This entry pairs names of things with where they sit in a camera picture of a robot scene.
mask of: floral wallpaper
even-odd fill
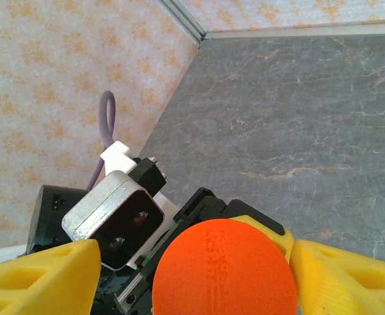
[[[139,152],[197,47],[155,0],[0,0],[0,247],[26,243],[42,184],[87,185],[102,91]]]
[[[384,23],[385,0],[181,0],[207,32]]]

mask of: orange ball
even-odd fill
[[[181,233],[153,281],[155,315],[295,315],[297,294],[284,256],[261,231],[231,219]]]

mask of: gray tile floor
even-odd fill
[[[144,150],[200,186],[385,261],[385,35],[204,41]]]

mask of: yellow 3d-printed part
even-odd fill
[[[90,314],[100,275],[95,240],[0,264],[0,315]]]
[[[385,315],[385,262],[299,240],[290,267],[304,315]]]
[[[294,238],[289,230],[284,228],[285,234],[279,235],[275,233],[273,230],[271,230],[270,228],[264,226],[262,223],[259,223],[258,221],[252,219],[248,215],[241,215],[239,217],[234,217],[231,219],[247,223],[253,226],[254,228],[257,228],[258,230],[260,230],[277,245],[279,250],[283,253],[287,262],[290,261],[291,249],[293,247]]]

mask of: gray marble floor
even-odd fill
[[[385,261],[385,35],[204,41],[143,152],[296,238]]]

